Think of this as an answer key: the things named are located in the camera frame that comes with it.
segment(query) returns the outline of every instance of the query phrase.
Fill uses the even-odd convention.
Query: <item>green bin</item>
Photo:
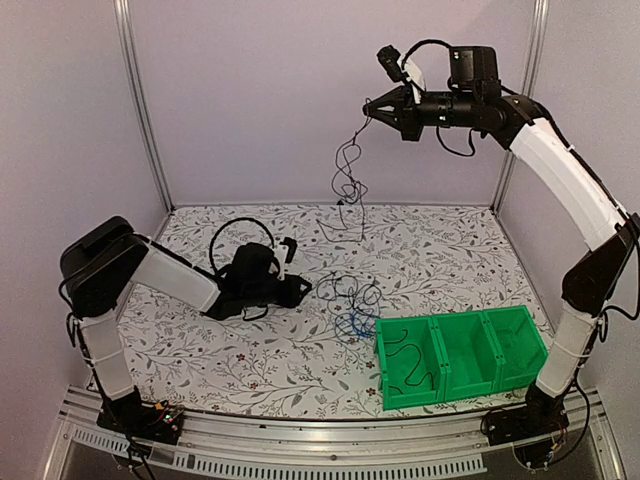
[[[383,409],[443,402],[445,366],[429,317],[379,319],[376,330]]]
[[[483,313],[505,359],[498,391],[527,387],[535,380],[548,355],[529,310],[512,307]]]
[[[504,357],[482,312],[432,317],[448,369],[445,400],[489,395],[498,389]]]

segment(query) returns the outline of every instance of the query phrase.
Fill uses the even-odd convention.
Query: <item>robotic arm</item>
[[[429,92],[408,58],[417,48],[449,50],[450,91]],[[526,406],[485,418],[490,443],[549,433],[568,422],[563,398],[593,348],[603,308],[633,248],[640,218],[629,215],[569,145],[549,112],[522,95],[502,96],[495,51],[453,47],[439,40],[416,44],[402,59],[392,46],[378,59],[399,86],[363,107],[363,113],[418,141],[424,127],[468,127],[491,135],[525,162],[567,210],[589,249],[563,280],[563,311],[547,362],[527,392]]]
[[[243,245],[231,264],[218,270],[211,253],[218,234],[232,223],[247,220],[266,231],[271,248]],[[115,313],[128,283],[165,293],[215,320],[239,315],[247,307],[294,308],[311,290],[303,278],[285,274],[284,265],[291,263],[295,251],[295,240],[286,238],[275,245],[263,224],[246,218],[228,222],[214,235],[213,274],[135,233],[121,217],[111,218],[67,248],[60,260],[64,280],[59,290],[71,308],[72,341],[77,337],[103,397],[105,412],[98,424],[165,443],[175,444],[180,435],[181,408],[144,405],[129,373]]]

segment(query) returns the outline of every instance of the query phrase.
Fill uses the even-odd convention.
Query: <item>white wall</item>
[[[630,211],[640,209],[640,3],[551,2],[536,97],[570,142]],[[541,182],[519,165],[503,220],[551,318],[561,280],[586,251],[578,231]],[[635,308],[635,257],[614,302]],[[598,386],[629,478],[640,478],[640,322],[613,314],[585,377]]]
[[[58,298],[62,250],[114,214],[152,233],[146,163],[110,1],[0,2],[0,477],[35,478],[87,371]]]
[[[376,53],[423,38],[489,44],[503,80],[520,88],[533,1],[164,0],[131,2],[136,45],[160,155],[176,203],[335,201],[334,152],[362,124],[365,97],[393,85]],[[446,52],[416,60],[432,89]],[[444,132],[467,148],[466,132]],[[444,152],[374,123],[356,174],[369,201],[489,204],[503,152]]]

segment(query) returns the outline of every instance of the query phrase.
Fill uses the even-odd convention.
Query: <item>cable in green bin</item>
[[[407,347],[413,347],[418,351],[418,361],[416,362],[416,365],[413,367],[413,370],[411,370],[411,373],[409,373],[409,375],[407,375],[407,377],[404,379],[404,384],[407,387],[419,387],[420,385],[422,385],[422,383],[425,381],[425,379],[427,377],[429,377],[429,379],[431,380],[431,390],[433,390],[433,373],[431,373],[431,372],[426,372],[424,374],[424,376],[422,377],[422,379],[418,383],[409,383],[409,379],[413,376],[413,374],[416,372],[416,370],[418,369],[418,367],[422,363],[422,352],[420,351],[420,349],[418,348],[418,346],[416,344],[407,343],[406,345],[403,345],[398,350],[396,350],[394,353],[387,354],[387,358],[388,357],[395,357],[396,355],[398,355],[402,350],[404,350]],[[403,394],[402,390],[400,390],[398,387],[391,386],[391,388],[395,388],[396,390],[398,390],[400,392],[400,394]]]

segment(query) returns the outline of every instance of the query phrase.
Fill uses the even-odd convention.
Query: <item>floral tablecloth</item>
[[[178,209],[160,243],[202,267],[214,232],[227,220],[254,217],[276,237],[298,241],[288,269],[316,285],[349,274],[382,292],[387,318],[526,305],[543,340],[551,331],[516,256],[490,211],[476,207],[232,206]],[[266,242],[255,225],[238,223],[219,238],[216,262],[228,263],[246,242]],[[134,381],[147,400],[187,408],[291,418],[371,418],[451,413],[520,401],[508,392],[401,411],[382,410],[373,339],[336,333],[340,299],[315,289],[299,308],[272,308],[253,322],[216,322],[167,296],[137,286],[119,323]]]

